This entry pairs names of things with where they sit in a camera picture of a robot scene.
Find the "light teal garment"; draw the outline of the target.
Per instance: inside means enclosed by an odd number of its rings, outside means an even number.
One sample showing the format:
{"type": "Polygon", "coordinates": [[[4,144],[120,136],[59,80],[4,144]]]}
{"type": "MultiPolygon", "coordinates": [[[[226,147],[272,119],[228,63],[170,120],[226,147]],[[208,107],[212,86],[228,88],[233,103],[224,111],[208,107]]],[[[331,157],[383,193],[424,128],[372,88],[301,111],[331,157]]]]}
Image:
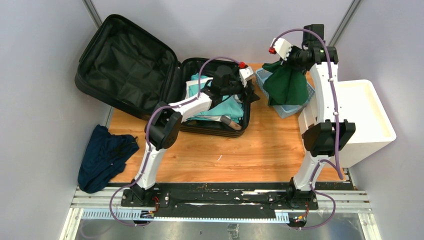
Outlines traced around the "light teal garment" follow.
{"type": "MultiPolygon", "coordinates": [[[[191,76],[191,80],[199,80],[199,74],[191,76]]],[[[221,116],[227,116],[236,123],[239,123],[241,118],[244,116],[244,109],[241,103],[237,103],[234,96],[223,96],[223,102],[211,110],[202,111],[195,116],[189,118],[189,120],[200,120],[200,121],[220,121],[221,116]]]]}

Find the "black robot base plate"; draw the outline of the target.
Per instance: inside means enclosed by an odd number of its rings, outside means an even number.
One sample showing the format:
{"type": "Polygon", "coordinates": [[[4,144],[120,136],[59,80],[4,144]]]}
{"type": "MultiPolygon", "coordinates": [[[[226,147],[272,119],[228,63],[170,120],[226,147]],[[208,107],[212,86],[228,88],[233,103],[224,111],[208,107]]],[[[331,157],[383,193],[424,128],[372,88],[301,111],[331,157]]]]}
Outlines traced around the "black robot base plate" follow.
{"type": "Polygon", "coordinates": [[[247,220],[273,219],[276,210],[318,210],[325,190],[352,190],[348,183],[318,182],[315,191],[295,190],[291,182],[156,183],[149,190],[132,186],[123,207],[152,208],[155,218],[247,220]]]}

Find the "light blue plastic basket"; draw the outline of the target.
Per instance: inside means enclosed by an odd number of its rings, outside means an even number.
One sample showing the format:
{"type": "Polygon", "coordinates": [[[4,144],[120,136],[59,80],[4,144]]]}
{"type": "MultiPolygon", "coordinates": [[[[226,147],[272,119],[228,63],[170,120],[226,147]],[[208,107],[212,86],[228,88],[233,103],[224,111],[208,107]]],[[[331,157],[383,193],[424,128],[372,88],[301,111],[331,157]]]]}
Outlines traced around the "light blue plastic basket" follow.
{"type": "Polygon", "coordinates": [[[282,118],[302,110],[315,94],[315,90],[301,72],[275,64],[264,64],[255,71],[256,84],[282,118]]]}

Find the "white garment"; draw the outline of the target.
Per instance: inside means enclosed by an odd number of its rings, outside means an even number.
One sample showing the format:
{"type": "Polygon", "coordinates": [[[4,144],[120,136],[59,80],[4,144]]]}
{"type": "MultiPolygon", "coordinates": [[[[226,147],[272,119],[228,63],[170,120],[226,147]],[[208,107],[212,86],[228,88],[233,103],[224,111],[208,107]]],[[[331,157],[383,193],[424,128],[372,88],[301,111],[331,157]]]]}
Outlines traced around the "white garment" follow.
{"type": "Polygon", "coordinates": [[[199,92],[199,88],[202,89],[205,84],[212,80],[212,77],[202,78],[200,82],[198,80],[190,80],[186,82],[186,91],[185,91],[185,99],[188,99],[192,96],[196,96],[199,92]]]}

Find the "white three-drawer storage unit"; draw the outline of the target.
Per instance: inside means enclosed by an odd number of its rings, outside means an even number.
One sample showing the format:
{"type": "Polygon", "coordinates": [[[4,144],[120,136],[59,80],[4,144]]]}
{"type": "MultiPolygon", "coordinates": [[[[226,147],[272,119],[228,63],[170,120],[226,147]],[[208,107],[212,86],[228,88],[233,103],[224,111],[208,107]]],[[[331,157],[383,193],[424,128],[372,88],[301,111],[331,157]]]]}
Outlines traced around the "white three-drawer storage unit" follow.
{"type": "Polygon", "coordinates": [[[339,152],[339,164],[350,168],[389,143],[397,135],[371,81],[341,81],[336,86],[340,120],[355,123],[355,133],[339,152]]]}

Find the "black ribbed hard-shell suitcase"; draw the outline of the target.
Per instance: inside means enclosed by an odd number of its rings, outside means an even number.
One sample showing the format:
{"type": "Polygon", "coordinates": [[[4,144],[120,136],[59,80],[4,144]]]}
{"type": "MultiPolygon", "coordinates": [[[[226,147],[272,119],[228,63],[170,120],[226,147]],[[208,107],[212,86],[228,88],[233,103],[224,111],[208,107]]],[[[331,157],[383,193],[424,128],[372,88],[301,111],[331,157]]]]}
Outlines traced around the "black ribbed hard-shell suitcase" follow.
{"type": "Polygon", "coordinates": [[[159,102],[186,97],[197,74],[214,77],[231,70],[229,85],[240,80],[239,66],[228,60],[192,57],[179,61],[164,42],[118,14],[109,15],[79,59],[75,85],[83,93],[136,118],[148,120],[159,102]]]}

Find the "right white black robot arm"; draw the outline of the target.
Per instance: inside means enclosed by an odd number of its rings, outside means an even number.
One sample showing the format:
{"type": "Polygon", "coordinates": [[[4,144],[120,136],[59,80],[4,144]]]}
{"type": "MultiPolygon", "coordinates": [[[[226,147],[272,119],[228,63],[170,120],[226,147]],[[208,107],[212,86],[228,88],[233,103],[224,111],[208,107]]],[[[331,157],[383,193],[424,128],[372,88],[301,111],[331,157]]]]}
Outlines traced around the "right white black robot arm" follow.
{"type": "Polygon", "coordinates": [[[282,54],[290,67],[309,72],[315,86],[316,110],[301,115],[312,122],[301,133],[305,156],[298,172],[290,179],[284,196],[290,209],[310,207],[316,198],[315,184],[325,165],[332,166],[342,180],[339,153],[356,131],[354,122],[340,117],[338,86],[338,53],[324,41],[324,25],[310,24],[301,28],[301,48],[292,47],[282,54]]]}

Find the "dark green garment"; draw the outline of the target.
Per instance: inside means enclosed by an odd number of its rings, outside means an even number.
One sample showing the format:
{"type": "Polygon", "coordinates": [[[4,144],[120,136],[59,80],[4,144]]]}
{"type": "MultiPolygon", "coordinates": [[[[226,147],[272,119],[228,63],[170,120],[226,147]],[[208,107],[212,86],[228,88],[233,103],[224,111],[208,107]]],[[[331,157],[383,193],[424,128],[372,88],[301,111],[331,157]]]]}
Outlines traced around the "dark green garment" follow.
{"type": "Polygon", "coordinates": [[[263,83],[270,106],[303,105],[307,101],[307,79],[301,71],[281,64],[280,61],[264,63],[262,68],[271,73],[263,83]]]}

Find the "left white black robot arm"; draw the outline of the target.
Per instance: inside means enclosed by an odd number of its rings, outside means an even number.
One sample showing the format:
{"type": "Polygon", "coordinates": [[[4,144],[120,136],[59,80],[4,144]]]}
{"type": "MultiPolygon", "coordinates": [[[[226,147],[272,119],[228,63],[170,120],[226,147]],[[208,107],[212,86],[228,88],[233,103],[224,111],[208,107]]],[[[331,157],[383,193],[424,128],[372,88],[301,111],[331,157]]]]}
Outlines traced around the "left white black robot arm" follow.
{"type": "Polygon", "coordinates": [[[246,93],[254,71],[250,66],[241,66],[239,79],[233,71],[219,66],[213,77],[200,79],[197,94],[175,103],[160,102],[145,127],[145,149],[138,173],[131,181],[130,190],[140,206],[149,206],[154,201],[153,187],[162,158],[177,140],[181,124],[195,115],[209,111],[224,102],[223,97],[246,93]]]}

